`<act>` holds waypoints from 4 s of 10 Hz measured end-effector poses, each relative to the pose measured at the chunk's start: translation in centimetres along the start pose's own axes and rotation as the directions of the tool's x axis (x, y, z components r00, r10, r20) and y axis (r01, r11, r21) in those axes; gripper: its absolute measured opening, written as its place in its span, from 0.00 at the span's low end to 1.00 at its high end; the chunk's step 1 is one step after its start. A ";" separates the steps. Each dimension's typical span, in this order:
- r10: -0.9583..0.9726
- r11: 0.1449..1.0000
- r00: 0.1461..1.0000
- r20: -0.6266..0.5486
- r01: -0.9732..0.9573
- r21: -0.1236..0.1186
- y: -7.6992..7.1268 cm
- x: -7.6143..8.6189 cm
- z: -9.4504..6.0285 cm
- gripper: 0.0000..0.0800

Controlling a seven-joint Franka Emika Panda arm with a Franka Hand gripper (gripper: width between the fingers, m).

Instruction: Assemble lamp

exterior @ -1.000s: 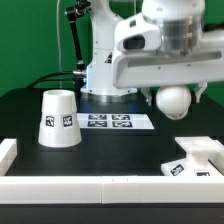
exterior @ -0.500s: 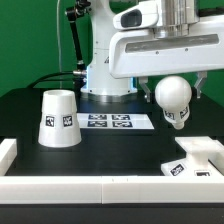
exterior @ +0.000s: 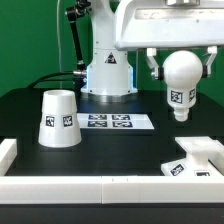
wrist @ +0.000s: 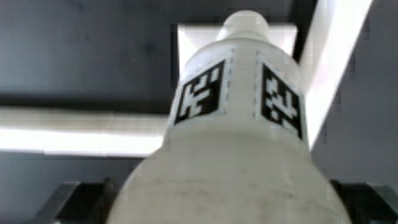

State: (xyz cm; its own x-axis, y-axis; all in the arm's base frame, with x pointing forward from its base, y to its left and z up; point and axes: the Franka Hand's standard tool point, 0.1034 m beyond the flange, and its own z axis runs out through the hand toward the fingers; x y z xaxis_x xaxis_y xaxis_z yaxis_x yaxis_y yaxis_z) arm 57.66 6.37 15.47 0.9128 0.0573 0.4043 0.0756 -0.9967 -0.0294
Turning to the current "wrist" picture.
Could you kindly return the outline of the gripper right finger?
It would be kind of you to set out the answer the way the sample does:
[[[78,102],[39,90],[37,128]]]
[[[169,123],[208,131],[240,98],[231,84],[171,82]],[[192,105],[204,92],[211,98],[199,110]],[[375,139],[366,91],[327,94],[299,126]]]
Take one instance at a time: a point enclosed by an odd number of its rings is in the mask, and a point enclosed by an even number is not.
[[[331,181],[352,224],[398,224],[398,192],[375,183]]]

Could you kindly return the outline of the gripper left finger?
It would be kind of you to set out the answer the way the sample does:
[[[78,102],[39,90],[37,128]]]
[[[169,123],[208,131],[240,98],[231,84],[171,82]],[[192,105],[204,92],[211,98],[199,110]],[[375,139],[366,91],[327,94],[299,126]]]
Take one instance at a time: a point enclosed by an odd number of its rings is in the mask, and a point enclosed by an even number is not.
[[[105,224],[116,198],[110,178],[101,182],[64,182],[25,224]]]

